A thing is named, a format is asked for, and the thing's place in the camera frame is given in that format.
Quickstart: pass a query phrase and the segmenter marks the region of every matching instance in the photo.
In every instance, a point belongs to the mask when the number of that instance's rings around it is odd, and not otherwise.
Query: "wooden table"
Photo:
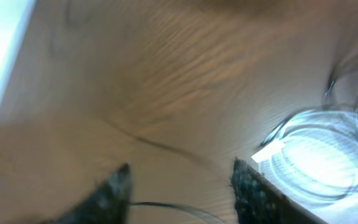
[[[319,105],[353,52],[358,1],[40,0],[0,108],[0,223],[56,217],[124,162],[134,201],[235,223],[234,158]],[[139,208],[129,223],[200,222]]]

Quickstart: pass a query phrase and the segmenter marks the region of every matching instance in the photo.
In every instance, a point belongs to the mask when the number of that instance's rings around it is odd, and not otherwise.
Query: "black textured object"
[[[70,212],[44,224],[124,224],[131,192],[131,172],[125,164]]]
[[[239,224],[325,223],[290,201],[245,161],[234,161],[231,185]]]

